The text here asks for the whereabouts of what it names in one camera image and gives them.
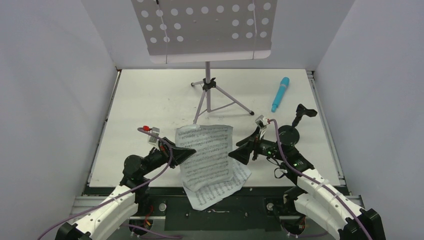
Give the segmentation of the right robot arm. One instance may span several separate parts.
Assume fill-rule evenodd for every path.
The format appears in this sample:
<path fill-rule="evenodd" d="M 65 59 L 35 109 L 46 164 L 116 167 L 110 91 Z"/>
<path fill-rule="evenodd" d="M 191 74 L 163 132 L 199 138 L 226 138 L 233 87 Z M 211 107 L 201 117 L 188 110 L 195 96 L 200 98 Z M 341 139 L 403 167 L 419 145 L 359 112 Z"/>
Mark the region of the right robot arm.
<path fill-rule="evenodd" d="M 272 160 L 294 187 L 283 195 L 283 210 L 304 215 L 326 230 L 336 240 L 384 240 L 381 216 L 366 210 L 329 184 L 318 170 L 296 149 L 300 139 L 296 128 L 283 125 L 278 129 L 279 141 L 266 140 L 260 128 L 236 143 L 229 157 L 247 165 L 259 155 Z"/>

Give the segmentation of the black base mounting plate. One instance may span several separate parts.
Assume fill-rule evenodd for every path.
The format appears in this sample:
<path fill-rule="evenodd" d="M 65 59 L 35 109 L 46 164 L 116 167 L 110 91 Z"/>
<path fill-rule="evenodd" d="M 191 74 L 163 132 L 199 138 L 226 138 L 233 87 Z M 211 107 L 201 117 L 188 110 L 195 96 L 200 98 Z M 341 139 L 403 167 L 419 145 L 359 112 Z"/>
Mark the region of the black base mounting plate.
<path fill-rule="evenodd" d="M 182 187 L 151 187 L 147 202 L 131 219 L 163 220 L 166 231 L 279 231 L 281 222 L 301 223 L 301 215 L 283 206 L 289 187 L 243 187 L 205 210 L 191 206 Z"/>

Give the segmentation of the black microphone desk stand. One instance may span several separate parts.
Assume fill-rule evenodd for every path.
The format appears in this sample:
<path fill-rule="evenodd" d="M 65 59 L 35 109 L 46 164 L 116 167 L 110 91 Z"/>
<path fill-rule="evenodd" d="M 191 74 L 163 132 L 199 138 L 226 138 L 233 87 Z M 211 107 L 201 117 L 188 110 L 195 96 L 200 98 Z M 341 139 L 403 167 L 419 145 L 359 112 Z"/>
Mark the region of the black microphone desk stand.
<path fill-rule="evenodd" d="M 296 108 L 295 118 L 291 125 L 283 125 L 278 128 L 278 137 L 282 145 L 294 147 L 300 140 L 300 133 L 296 129 L 303 116 L 313 118 L 318 114 L 315 109 L 308 109 L 303 104 Z"/>

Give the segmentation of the blue toy microphone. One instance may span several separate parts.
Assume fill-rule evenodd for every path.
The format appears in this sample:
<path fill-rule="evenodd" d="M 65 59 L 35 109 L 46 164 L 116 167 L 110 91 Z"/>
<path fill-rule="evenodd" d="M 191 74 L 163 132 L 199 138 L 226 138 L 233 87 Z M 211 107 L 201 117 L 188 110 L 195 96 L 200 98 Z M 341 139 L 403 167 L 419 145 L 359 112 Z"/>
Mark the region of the blue toy microphone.
<path fill-rule="evenodd" d="M 287 88 L 289 87 L 289 84 L 290 84 L 290 78 L 289 77 L 283 77 L 282 80 L 280 81 L 279 88 L 278 88 L 277 93 L 274 97 L 274 100 L 271 104 L 271 112 L 272 113 L 275 113 L 277 108 L 279 107 L 279 105 L 280 105 L 280 103 L 283 99 L 283 96 L 284 96 Z"/>

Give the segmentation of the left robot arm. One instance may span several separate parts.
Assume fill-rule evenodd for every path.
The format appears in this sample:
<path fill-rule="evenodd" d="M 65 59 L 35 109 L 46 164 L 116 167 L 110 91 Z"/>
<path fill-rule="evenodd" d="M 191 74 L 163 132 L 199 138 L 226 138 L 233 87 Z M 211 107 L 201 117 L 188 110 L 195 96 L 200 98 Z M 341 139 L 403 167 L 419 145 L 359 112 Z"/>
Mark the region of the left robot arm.
<path fill-rule="evenodd" d="M 123 163 L 123 178 L 99 205 L 83 212 L 74 223 L 65 221 L 56 233 L 57 240 L 106 240 L 129 217 L 149 210 L 147 174 L 166 166 L 175 168 L 197 151 L 178 147 L 166 137 L 158 139 L 148 155 L 129 155 Z"/>

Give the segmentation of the sheet music page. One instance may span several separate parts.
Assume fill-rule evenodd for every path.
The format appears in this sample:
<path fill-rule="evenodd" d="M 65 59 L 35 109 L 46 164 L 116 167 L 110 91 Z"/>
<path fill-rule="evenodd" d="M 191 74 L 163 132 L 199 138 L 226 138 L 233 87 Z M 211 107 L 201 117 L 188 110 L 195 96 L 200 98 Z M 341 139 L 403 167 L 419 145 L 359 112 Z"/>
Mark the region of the sheet music page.
<path fill-rule="evenodd" d="M 178 147 L 196 153 L 180 164 L 183 186 L 196 192 L 200 188 L 230 180 L 233 175 L 233 127 L 191 124 L 176 129 Z"/>
<path fill-rule="evenodd" d="M 233 176 L 231 180 L 210 184 L 197 191 L 183 187 L 191 207 L 203 211 L 241 190 L 251 176 L 251 170 L 244 164 L 233 160 Z"/>

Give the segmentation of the lilac perforated music stand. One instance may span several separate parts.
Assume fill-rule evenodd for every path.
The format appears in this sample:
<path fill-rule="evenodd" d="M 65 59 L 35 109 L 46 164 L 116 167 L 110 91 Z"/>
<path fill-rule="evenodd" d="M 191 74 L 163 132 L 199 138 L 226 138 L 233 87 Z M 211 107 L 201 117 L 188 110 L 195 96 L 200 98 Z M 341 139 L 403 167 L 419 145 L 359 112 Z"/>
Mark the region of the lilac perforated music stand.
<path fill-rule="evenodd" d="M 155 64 L 204 63 L 199 103 L 211 113 L 211 62 L 270 56 L 275 0 L 134 0 L 150 60 Z"/>

